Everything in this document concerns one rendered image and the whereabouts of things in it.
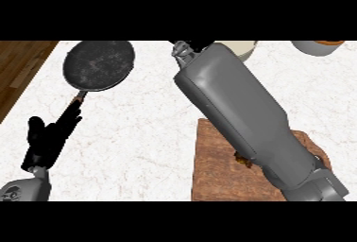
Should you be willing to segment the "grey round bowl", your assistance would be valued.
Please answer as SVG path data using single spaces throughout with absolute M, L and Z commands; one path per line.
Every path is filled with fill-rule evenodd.
M 293 47 L 307 55 L 324 57 L 333 53 L 341 45 L 323 45 L 314 41 L 292 41 Z

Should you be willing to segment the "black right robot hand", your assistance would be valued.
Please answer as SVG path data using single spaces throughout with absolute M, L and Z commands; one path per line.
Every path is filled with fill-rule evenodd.
M 202 41 L 202 40 L 193 40 L 193 41 L 169 41 L 169 43 L 174 44 L 174 51 L 177 53 L 181 53 L 184 50 L 192 50 L 194 53 L 199 53 L 202 49 L 209 46 L 214 41 Z

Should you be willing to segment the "brown-yellow bell pepper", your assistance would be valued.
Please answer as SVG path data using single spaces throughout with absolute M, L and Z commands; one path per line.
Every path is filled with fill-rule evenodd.
M 252 167 L 252 162 L 240 155 L 237 151 L 234 152 L 234 158 L 236 158 L 236 162 L 239 164 L 243 164 L 246 168 Z

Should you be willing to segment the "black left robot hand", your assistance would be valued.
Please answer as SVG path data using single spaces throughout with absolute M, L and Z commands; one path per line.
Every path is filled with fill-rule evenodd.
M 40 117 L 32 116 L 28 120 L 28 144 L 20 168 L 28 171 L 32 167 L 48 169 L 62 153 L 65 141 L 79 123 L 81 111 L 65 114 L 56 123 L 44 125 Z

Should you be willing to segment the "brown wooden cutting board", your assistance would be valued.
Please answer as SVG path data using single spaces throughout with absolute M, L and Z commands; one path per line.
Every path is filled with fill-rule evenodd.
M 197 120 L 192 200 L 284 201 L 256 165 L 236 161 L 236 150 L 208 119 Z

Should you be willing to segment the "cream round pot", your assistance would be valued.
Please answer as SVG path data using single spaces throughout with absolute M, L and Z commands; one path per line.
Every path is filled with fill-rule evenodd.
M 253 52 L 258 42 L 256 41 L 223 41 L 221 43 L 231 49 L 239 59 L 242 61 L 246 61 Z

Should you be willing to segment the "dark grey frying pan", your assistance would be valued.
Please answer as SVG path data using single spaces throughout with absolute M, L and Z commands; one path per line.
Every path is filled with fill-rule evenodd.
M 113 88 L 134 69 L 135 51 L 128 41 L 81 41 L 66 52 L 63 79 L 78 90 L 72 101 L 82 103 L 88 92 Z

